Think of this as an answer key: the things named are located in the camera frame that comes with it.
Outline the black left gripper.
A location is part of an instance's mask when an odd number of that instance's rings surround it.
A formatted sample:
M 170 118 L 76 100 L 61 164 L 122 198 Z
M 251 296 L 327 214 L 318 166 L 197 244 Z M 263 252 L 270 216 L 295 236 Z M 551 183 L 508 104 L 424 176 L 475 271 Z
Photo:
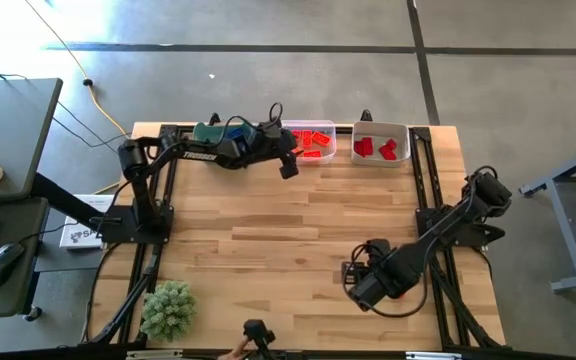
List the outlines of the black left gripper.
M 280 173 L 283 179 L 289 179 L 299 173 L 297 158 L 293 150 L 296 139 L 290 131 L 278 133 L 261 133 L 255 143 L 255 157 L 261 160 L 279 158 L 282 162 Z

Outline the clear plastic bin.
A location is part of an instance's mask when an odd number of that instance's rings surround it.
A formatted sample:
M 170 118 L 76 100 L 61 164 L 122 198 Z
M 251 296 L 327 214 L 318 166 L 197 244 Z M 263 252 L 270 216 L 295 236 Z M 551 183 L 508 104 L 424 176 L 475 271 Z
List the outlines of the clear plastic bin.
M 336 153 L 336 127 L 332 121 L 329 120 L 286 120 L 282 122 L 285 129 L 291 133 L 292 130 L 311 130 L 312 134 L 316 131 L 324 133 L 332 138 L 328 147 L 322 147 L 312 142 L 310 149 L 304 149 L 302 145 L 302 135 L 300 139 L 296 139 L 297 147 L 302 148 L 304 151 L 319 150 L 322 153 L 321 158 L 304 158 L 302 154 L 297 156 L 297 162 L 305 165 L 327 164 L 330 163 Z

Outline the white plastic bin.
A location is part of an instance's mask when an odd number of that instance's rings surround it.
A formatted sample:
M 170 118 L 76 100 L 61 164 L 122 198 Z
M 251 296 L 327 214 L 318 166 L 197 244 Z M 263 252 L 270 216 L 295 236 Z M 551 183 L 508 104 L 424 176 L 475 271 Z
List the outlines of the white plastic bin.
M 371 140 L 371 154 L 361 155 L 358 152 L 358 144 L 364 138 Z M 351 141 L 351 161 L 354 164 L 394 168 L 404 165 L 411 157 L 409 128 L 403 124 L 358 121 L 353 125 Z M 385 151 L 381 151 L 388 143 L 395 144 L 391 150 L 394 159 L 385 158 Z

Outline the teal plastic bin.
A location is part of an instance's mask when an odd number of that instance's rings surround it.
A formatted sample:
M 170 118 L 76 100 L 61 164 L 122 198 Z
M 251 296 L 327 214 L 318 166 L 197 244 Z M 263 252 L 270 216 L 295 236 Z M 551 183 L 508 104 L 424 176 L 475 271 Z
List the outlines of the teal plastic bin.
M 242 127 L 245 135 L 230 139 L 228 132 L 237 127 Z M 250 142 L 256 130 L 255 126 L 240 121 L 228 124 L 218 123 L 214 126 L 209 126 L 208 123 L 198 123 L 193 129 L 193 138 L 198 142 L 207 143 L 209 147 L 225 147 L 233 143 Z

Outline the person's hand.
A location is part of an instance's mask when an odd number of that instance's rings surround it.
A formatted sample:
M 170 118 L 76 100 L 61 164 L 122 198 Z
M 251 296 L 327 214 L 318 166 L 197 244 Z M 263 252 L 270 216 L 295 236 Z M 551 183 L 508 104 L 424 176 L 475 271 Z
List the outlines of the person's hand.
M 244 360 L 247 357 L 246 346 L 248 343 L 249 340 L 247 338 L 243 338 L 228 353 L 219 355 L 217 360 Z

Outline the green artificial plant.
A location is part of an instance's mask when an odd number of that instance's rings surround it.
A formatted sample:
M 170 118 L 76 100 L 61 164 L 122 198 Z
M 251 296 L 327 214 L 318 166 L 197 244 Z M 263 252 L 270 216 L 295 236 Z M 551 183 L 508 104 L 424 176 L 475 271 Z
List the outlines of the green artificial plant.
M 197 314 L 197 299 L 186 282 L 166 281 L 144 296 L 140 332 L 149 339 L 173 342 L 190 329 Z

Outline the white printed box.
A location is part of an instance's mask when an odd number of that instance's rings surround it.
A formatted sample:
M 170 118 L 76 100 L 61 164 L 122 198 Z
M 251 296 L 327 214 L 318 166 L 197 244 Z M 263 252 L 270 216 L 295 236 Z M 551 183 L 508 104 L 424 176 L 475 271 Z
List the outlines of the white printed box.
M 91 205 L 100 212 L 105 212 L 111 205 L 112 195 L 103 194 L 75 194 L 79 200 Z M 65 219 L 65 227 L 62 231 L 59 247 L 67 250 L 83 250 L 101 248 L 102 241 L 97 233 L 82 224 L 76 224 L 69 216 Z

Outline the black computer mouse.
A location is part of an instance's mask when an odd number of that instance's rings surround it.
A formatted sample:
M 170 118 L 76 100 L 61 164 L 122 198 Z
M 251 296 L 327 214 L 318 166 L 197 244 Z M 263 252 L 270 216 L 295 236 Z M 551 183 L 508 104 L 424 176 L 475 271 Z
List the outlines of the black computer mouse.
M 6 243 L 0 247 L 0 286 L 9 279 L 24 252 L 24 246 L 18 242 Z

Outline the dark grey desk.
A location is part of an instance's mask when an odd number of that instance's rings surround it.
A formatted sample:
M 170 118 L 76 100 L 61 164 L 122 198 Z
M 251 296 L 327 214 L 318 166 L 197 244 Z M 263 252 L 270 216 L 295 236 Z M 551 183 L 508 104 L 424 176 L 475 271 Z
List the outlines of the dark grey desk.
M 47 202 L 38 198 L 0 204 L 0 247 L 18 242 L 25 249 L 9 279 L 0 286 L 0 317 L 30 311 L 29 293 L 36 284 L 36 251 L 47 212 Z

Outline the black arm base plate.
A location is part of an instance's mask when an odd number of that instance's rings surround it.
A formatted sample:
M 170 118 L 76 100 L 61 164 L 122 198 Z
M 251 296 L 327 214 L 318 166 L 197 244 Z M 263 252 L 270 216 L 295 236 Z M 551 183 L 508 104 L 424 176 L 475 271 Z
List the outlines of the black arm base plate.
M 101 224 L 105 243 L 161 245 L 170 237 L 174 209 L 157 207 L 141 211 L 136 205 L 113 205 Z
M 433 225 L 446 217 L 452 210 L 449 206 L 441 208 L 418 209 L 416 223 L 419 235 L 423 235 Z M 506 235 L 506 232 L 496 226 L 485 224 L 483 220 L 458 225 L 453 232 L 451 244 L 461 247 L 484 247 Z

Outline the black aluminium table frame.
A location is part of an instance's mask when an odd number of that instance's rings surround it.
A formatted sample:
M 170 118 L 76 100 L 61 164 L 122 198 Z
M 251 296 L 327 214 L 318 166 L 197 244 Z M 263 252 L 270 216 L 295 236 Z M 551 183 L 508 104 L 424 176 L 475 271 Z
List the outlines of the black aluminium table frame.
M 348 133 L 338 137 L 331 162 L 303 165 L 287 180 L 278 161 L 238 171 L 180 162 L 158 277 L 189 284 L 197 314 L 174 347 L 229 349 L 242 339 L 245 321 L 260 319 L 278 349 L 439 349 L 429 291 L 416 287 L 372 313 L 350 301 L 340 283 L 355 246 L 416 239 L 417 193 L 433 180 L 443 202 L 460 199 L 465 169 L 457 131 L 434 126 L 430 134 L 434 167 L 356 165 Z

